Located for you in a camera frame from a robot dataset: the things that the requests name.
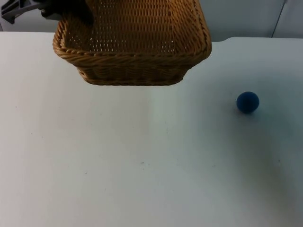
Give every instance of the basket rim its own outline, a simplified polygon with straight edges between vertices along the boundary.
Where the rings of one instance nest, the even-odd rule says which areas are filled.
[[[71,15],[63,15],[62,19],[59,21],[57,25],[57,29],[53,38],[53,49],[57,55],[66,60],[71,60],[70,58],[76,58],[87,56],[87,57],[98,57],[105,58],[104,61],[111,62],[116,57],[125,58],[125,60],[130,60],[133,58],[134,60],[138,60],[138,58],[153,58],[152,63],[155,63],[155,59],[159,58],[160,62],[163,60],[173,61],[174,64],[177,62],[175,60],[180,60],[180,63],[184,65],[186,59],[191,58],[188,63],[193,64],[193,58],[197,59],[197,63],[206,59],[211,51],[212,51],[212,42],[208,27],[206,25],[206,21],[201,9],[199,0],[192,0],[194,4],[198,4],[198,7],[195,7],[197,17],[199,19],[200,28],[202,30],[202,34],[204,37],[204,41],[206,45],[197,52],[181,52],[181,53],[143,53],[143,52],[92,52],[86,50],[80,50],[76,48],[68,48],[65,46],[65,36],[67,34],[69,20],[72,18]]]

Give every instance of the woven basket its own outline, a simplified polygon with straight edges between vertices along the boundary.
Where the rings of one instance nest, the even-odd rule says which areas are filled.
[[[89,27],[72,15],[64,15],[53,48],[90,84],[176,84],[211,53],[199,0],[87,3],[94,25]]]

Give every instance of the ball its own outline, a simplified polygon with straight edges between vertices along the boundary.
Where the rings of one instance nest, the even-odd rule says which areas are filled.
[[[242,93],[237,98],[237,107],[244,114],[254,112],[259,107],[259,104],[258,96],[250,91]]]

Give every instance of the white table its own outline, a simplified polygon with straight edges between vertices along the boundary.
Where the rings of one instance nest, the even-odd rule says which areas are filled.
[[[302,226],[303,40],[232,38],[175,86],[98,87],[52,38],[0,33],[0,227]]]

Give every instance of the blue ball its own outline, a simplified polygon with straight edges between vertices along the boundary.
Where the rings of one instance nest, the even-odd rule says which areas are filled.
[[[250,91],[242,93],[237,98],[237,107],[244,114],[254,112],[259,107],[259,104],[258,96]]]

